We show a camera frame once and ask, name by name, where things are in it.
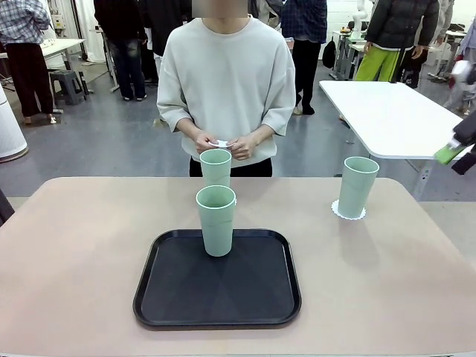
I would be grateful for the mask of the person's left hand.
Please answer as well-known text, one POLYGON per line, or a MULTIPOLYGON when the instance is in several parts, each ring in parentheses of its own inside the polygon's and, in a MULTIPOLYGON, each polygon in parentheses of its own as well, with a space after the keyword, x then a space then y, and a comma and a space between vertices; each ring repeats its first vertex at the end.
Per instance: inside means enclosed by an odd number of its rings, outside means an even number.
POLYGON ((252 156, 257 141, 252 135, 247 135, 229 141, 228 145, 232 157, 238 161, 244 161, 252 156))

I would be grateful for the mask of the person in black top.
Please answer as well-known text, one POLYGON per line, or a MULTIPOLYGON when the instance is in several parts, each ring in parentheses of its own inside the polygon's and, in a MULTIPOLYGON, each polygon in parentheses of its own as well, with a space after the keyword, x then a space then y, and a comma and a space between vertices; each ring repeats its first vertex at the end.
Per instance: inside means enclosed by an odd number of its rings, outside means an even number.
POLYGON ((171 32, 192 19, 191 0, 138 0, 143 24, 149 29, 157 75, 171 32))

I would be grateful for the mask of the grey plastic step stool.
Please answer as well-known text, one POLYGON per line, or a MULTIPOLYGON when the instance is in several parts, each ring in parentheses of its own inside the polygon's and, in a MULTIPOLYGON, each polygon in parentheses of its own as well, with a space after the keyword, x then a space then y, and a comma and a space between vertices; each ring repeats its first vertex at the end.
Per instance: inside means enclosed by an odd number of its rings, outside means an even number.
POLYGON ((74 106, 87 99, 88 92, 83 88, 83 82, 73 70, 56 70, 49 72, 54 104, 64 102, 74 106))

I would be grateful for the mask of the person in grey beige jacket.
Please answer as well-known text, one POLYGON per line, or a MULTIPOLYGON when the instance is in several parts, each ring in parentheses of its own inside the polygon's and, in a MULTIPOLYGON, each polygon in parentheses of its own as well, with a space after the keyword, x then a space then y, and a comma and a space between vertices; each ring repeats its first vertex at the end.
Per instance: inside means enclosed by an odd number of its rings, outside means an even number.
POLYGON ((248 13, 276 29, 280 24, 283 0, 248 0, 248 13))

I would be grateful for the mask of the person in plaid shirt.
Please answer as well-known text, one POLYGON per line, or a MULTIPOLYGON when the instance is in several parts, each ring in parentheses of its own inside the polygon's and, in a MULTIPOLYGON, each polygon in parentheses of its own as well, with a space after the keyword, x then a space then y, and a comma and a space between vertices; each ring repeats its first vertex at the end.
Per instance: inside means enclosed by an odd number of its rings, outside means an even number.
POLYGON ((41 0, 0 0, 0 44, 6 50, 25 124, 40 112, 56 123, 41 43, 50 26, 41 0))

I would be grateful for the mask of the white background desk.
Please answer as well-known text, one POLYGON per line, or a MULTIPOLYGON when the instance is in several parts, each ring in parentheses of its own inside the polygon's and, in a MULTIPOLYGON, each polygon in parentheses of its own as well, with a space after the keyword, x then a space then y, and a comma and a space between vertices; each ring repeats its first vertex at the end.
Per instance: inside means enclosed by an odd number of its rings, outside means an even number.
POLYGON ((108 65, 106 62, 92 62, 88 59, 79 60, 80 68, 75 68, 73 66, 72 56, 69 53, 69 49, 75 46, 83 45, 85 42, 84 39, 68 39, 68 38, 58 38, 58 39, 46 39, 42 44, 42 52, 45 60, 51 60, 54 57, 62 56, 64 66, 67 70, 75 70, 80 77, 80 72, 83 68, 92 65, 102 65, 107 73, 110 75, 113 81, 113 86, 109 89, 111 93, 114 93, 119 89, 117 78, 114 71, 110 71, 112 65, 108 65))

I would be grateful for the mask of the person in black jacket jeans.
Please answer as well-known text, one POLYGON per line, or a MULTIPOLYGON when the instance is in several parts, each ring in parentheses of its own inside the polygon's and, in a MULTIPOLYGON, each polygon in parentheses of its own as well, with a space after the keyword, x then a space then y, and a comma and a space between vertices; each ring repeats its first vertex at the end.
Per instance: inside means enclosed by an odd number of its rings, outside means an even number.
POLYGON ((93 0, 94 17, 106 35, 125 101, 147 97, 141 46, 148 40, 138 0, 93 0))

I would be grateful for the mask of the grey framed background desk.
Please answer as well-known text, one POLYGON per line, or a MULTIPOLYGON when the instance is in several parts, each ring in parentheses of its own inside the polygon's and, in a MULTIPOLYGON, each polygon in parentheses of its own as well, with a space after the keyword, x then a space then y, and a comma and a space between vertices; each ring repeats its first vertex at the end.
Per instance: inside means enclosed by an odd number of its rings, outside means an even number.
POLYGON ((330 73, 334 80, 353 80, 364 56, 365 41, 354 40, 348 33, 334 30, 332 37, 336 37, 335 64, 330 73))

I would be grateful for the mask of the white folding table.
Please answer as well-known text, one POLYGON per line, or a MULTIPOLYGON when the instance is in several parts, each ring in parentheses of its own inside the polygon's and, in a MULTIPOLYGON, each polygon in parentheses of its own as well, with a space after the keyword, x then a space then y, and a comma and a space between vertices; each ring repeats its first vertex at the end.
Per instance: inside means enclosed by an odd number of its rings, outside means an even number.
POLYGON ((345 158, 362 156, 418 201, 476 202, 476 168, 460 176, 434 159, 460 122, 456 114, 401 83, 323 80, 319 86, 343 119, 332 154, 336 175, 345 158))

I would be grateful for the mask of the black plastic serving tray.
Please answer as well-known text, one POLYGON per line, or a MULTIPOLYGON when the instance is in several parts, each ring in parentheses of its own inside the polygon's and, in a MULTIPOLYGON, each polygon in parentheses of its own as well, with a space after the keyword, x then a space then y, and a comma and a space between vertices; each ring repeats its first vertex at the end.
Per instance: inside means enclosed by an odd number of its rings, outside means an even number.
POLYGON ((148 329, 271 329, 302 305, 288 240, 266 229, 236 229, 231 251, 212 257, 199 229, 157 237, 132 303, 148 329))

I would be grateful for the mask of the person in beige sweater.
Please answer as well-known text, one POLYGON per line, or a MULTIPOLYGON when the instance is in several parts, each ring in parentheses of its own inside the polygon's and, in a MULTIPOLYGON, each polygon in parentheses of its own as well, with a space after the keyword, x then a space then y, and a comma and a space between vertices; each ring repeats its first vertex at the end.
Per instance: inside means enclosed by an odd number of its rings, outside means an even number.
MULTIPOLYGON (((286 133, 295 107, 295 65, 284 37, 248 13, 247 0, 193 0, 194 19, 170 34, 162 57, 157 107, 172 132, 189 118, 216 140, 247 136, 261 125, 275 134, 233 177, 269 177, 275 138, 286 133)), ((182 135, 189 174, 202 168, 195 143, 182 135)))

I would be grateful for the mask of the person's right hand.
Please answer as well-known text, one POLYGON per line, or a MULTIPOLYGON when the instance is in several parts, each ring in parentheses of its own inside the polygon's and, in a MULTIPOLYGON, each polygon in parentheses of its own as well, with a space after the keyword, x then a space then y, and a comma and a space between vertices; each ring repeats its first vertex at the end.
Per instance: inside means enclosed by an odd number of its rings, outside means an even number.
POLYGON ((201 153, 213 149, 218 144, 218 141, 207 132, 198 131, 194 136, 193 140, 196 146, 196 151, 200 155, 201 153))

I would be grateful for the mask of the person in blue checked shirt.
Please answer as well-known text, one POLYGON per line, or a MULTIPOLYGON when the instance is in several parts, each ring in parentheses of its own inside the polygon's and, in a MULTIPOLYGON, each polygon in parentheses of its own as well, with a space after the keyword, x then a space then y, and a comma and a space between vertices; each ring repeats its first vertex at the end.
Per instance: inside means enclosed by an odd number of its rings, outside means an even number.
POLYGON ((303 115, 313 115, 315 72, 327 39, 327 0, 286 0, 281 10, 281 30, 284 37, 294 41, 295 105, 302 107, 303 115))

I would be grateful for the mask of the white cylindrical appliance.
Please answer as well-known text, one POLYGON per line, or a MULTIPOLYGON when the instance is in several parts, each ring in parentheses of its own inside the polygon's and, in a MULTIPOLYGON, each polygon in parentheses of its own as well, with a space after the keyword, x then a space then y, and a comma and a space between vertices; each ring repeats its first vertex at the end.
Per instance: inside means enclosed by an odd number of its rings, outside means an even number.
POLYGON ((27 152, 27 142, 0 84, 0 163, 21 158, 27 152))

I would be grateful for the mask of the white desk with chair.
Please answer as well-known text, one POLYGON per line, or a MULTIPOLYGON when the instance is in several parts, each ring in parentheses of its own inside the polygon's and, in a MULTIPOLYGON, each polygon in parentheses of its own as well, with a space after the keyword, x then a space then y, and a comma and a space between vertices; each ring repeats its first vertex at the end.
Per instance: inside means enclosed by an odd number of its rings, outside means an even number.
POLYGON ((460 43, 466 35, 465 27, 463 24, 451 23, 443 42, 429 48, 426 65, 433 69, 428 72, 428 77, 433 81, 445 82, 449 79, 460 43))

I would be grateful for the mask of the black tripod pole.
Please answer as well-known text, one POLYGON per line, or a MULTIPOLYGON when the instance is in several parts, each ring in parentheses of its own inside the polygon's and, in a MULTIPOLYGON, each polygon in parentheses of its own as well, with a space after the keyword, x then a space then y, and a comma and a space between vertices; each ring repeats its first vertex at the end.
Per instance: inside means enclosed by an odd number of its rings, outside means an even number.
POLYGON ((402 65, 402 61, 405 57, 405 53, 406 53, 406 48, 405 47, 401 47, 398 51, 398 54, 395 58, 395 61, 394 61, 394 66, 393 66, 393 71, 392 71, 392 75, 389 79, 389 82, 390 83, 396 83, 397 82, 397 77, 399 75, 399 71, 400 71, 400 68, 401 68, 401 65, 402 65))

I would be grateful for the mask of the person's left forearm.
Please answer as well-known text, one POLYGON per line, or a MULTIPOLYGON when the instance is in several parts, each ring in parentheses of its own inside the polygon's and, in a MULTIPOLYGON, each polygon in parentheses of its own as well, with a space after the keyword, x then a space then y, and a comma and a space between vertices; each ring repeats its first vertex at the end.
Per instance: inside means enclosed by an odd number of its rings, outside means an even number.
POLYGON ((250 143, 256 147, 259 146, 262 142, 268 140, 275 134, 275 131, 268 125, 263 124, 252 133, 249 134, 250 143))

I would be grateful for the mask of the person in black puffer jacket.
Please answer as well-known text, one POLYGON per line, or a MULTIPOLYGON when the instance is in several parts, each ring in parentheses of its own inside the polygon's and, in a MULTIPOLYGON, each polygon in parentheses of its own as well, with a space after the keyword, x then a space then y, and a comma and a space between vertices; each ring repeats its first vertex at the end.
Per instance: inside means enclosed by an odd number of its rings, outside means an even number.
POLYGON ((439 12, 439 0, 377 0, 354 80, 389 82, 401 47, 417 59, 429 46, 439 12))

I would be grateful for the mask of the mint green tall cup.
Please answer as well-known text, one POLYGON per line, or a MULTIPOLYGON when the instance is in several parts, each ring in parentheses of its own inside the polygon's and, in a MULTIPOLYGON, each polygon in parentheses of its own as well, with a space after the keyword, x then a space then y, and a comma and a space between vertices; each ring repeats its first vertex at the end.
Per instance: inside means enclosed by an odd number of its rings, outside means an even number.
POLYGON ((231 178, 231 153, 226 149, 209 149, 199 156, 202 175, 207 186, 228 187, 231 178))
POLYGON ((352 156, 344 160, 337 211, 346 219, 359 219, 365 209, 379 165, 370 158, 352 156))
POLYGON ((231 188, 221 185, 204 187, 196 194, 205 250, 212 257, 231 251, 235 197, 231 188))

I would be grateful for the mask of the black backpack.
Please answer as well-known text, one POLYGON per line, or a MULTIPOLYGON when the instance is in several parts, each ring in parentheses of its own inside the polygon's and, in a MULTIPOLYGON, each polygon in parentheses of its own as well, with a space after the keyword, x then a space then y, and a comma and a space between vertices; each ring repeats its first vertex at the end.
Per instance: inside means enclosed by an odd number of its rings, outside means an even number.
POLYGON ((336 60, 336 44, 334 39, 331 39, 324 47, 322 53, 322 64, 324 67, 334 69, 336 60))

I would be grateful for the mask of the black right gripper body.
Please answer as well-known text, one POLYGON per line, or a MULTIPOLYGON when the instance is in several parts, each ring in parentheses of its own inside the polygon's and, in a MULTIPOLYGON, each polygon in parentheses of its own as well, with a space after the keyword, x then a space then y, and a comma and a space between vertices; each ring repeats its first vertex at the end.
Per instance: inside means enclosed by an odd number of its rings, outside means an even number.
POLYGON ((453 138, 462 146, 476 144, 476 110, 453 128, 453 138))

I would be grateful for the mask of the person's right forearm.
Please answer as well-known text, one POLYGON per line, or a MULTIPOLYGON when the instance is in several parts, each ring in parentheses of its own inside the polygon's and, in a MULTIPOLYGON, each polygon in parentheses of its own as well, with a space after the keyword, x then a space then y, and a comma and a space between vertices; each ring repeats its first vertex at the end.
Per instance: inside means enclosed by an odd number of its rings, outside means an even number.
POLYGON ((180 119, 176 124, 176 128, 193 141, 200 138, 200 135, 202 134, 202 130, 199 129, 189 118, 180 119))

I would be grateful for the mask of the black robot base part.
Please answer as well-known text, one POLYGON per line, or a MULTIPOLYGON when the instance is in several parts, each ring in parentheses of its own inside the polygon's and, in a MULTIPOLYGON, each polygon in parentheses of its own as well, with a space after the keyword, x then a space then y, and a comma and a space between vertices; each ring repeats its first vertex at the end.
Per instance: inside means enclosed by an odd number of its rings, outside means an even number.
POLYGON ((0 227, 15 213, 7 197, 0 189, 0 227))

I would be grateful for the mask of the person in light grey clothes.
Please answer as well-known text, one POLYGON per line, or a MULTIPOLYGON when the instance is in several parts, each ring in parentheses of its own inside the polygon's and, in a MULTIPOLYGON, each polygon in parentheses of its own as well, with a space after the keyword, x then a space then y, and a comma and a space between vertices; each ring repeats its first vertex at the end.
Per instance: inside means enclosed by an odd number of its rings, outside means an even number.
POLYGON ((443 105, 451 112, 468 115, 476 110, 476 14, 457 52, 458 61, 451 71, 454 81, 443 105))

